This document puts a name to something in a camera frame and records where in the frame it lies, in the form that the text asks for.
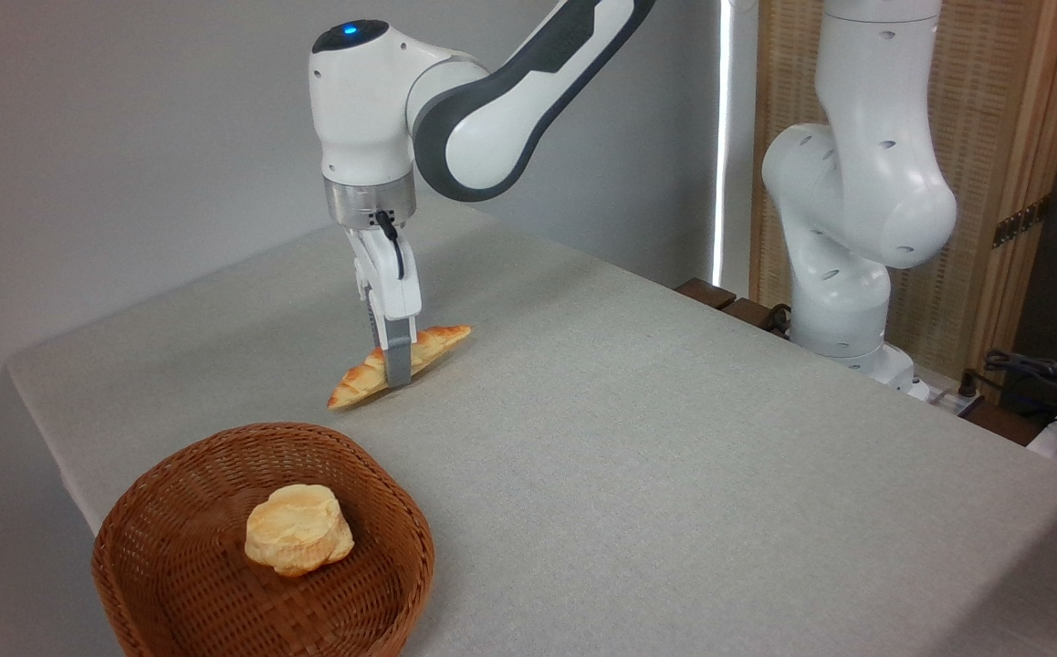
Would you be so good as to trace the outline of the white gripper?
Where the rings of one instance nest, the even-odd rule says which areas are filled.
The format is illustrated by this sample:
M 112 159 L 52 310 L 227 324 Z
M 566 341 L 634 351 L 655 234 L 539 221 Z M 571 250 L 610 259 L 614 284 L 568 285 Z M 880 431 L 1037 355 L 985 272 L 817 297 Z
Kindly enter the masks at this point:
M 375 348 L 382 349 L 386 383 L 407 386 L 414 377 L 414 317 L 423 311 L 414 251 L 401 227 L 392 238 L 381 227 L 346 227 L 344 232 L 354 254 L 359 297 L 369 302 L 367 316 Z

